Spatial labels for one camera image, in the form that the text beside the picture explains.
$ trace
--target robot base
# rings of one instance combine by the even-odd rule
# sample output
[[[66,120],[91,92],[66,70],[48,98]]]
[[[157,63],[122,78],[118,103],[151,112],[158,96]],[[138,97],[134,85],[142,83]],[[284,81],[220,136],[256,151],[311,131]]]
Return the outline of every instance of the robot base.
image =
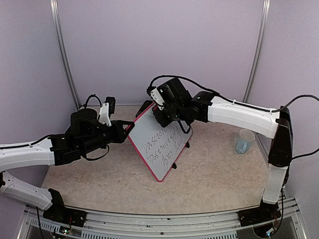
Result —
[[[278,203],[271,205],[261,202],[257,208],[241,210],[238,212],[240,226],[245,227],[258,223],[264,223],[274,220],[275,217],[280,218],[281,213]]]
[[[70,226],[83,227],[87,213],[82,210],[66,208],[58,191],[50,188],[49,192],[52,195],[53,204],[43,212],[43,217]]]

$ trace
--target clear plastic cup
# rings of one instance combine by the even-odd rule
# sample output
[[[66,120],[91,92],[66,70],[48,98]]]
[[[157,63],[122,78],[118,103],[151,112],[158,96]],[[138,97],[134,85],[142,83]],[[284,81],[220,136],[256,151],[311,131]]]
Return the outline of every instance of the clear plastic cup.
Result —
[[[235,151],[238,154],[245,154],[249,150],[250,146],[255,140],[255,135],[252,131],[242,129],[239,131],[239,137],[237,137]]]

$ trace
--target metal rail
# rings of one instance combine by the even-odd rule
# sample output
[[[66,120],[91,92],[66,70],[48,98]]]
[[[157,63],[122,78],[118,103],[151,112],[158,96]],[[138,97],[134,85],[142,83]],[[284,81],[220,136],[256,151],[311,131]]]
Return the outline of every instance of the metal rail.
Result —
[[[238,210],[188,214],[188,215],[136,215],[107,213],[85,210],[87,214],[83,228],[72,227],[70,238],[79,239],[131,239],[131,238],[237,238],[237,231],[260,226],[241,227]],[[284,218],[296,217],[300,213],[294,198],[284,199]],[[37,227],[36,210],[26,207],[23,225]],[[41,217],[43,230],[58,231],[60,226],[68,225],[52,222]]]
[[[75,108],[78,110],[78,109],[80,109],[81,104],[80,104],[79,96],[78,96],[78,93],[76,91],[75,84],[74,84],[74,81],[72,78],[69,60],[68,60],[68,57],[66,55],[57,0],[50,0],[50,5],[51,5],[51,13],[52,13],[52,18],[53,18],[53,23],[54,23],[54,27],[55,27],[55,33],[56,33],[56,37],[58,40],[58,46],[59,46],[59,50],[60,50],[60,54],[61,54],[61,59],[62,59],[67,83],[68,83],[69,89],[71,91],[71,96],[72,96],[72,100],[73,100],[73,103],[75,105]]]
[[[259,60],[260,60],[260,56],[261,56],[261,51],[262,51],[262,47],[263,47],[263,42],[264,42],[264,38],[265,38],[265,34],[266,34],[269,8],[270,8],[270,0],[264,0],[263,11],[262,11],[260,27],[259,27],[259,34],[258,34],[258,38],[257,38],[257,46],[256,46],[256,50],[255,50],[253,64],[252,64],[252,67],[250,70],[250,75],[249,75],[249,80],[248,80],[246,92],[244,95],[244,100],[243,100],[243,102],[245,102],[245,103],[247,103],[249,100],[249,97],[251,95],[253,85],[255,82],[257,68],[258,68],[258,64],[259,64]]]

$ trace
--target white bracket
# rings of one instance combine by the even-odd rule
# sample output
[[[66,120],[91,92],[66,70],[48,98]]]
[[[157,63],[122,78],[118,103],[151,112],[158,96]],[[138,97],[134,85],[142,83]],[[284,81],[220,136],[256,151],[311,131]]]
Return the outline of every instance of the white bracket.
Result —
[[[208,121],[220,122],[249,129],[267,138],[274,138],[277,132],[280,113],[270,113],[228,102],[220,97],[214,97],[212,105],[208,107]]]
[[[160,111],[164,109],[164,107],[162,107],[164,105],[164,100],[157,88],[151,91],[151,98],[157,105],[161,105],[159,106]]]
[[[102,124],[106,123],[108,127],[112,125],[110,117],[109,117],[109,103],[102,104],[99,115],[100,115],[100,118],[99,118],[100,123]]]

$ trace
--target metal pole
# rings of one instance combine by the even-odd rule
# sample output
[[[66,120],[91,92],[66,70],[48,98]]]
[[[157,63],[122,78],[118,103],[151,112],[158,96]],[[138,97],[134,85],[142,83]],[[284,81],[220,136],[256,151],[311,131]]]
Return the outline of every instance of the metal pole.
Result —
[[[243,100],[243,102],[245,103],[248,102],[253,89],[253,85],[254,85],[257,69],[258,69],[258,64],[259,64],[259,60],[261,56],[261,51],[263,47],[263,41],[266,34],[269,8],[270,8],[270,0],[264,0],[263,12],[261,16],[259,34],[257,39],[257,47],[256,47],[253,65],[250,70],[249,80],[248,80],[248,84],[247,84],[247,88],[246,88],[246,92],[245,92],[244,100]]]
[[[50,5],[51,5],[51,13],[52,13],[52,17],[53,17],[53,22],[54,22],[54,26],[55,26],[55,33],[56,33],[57,40],[58,40],[58,46],[59,46],[59,50],[60,50],[60,54],[61,54],[61,59],[63,62],[63,67],[64,67],[66,79],[67,79],[67,82],[69,85],[69,89],[71,91],[73,103],[75,105],[75,108],[78,110],[78,109],[80,109],[81,104],[80,104],[79,96],[77,94],[77,91],[76,91],[76,88],[74,85],[69,61],[68,61],[68,58],[66,55],[57,0],[50,0]]]

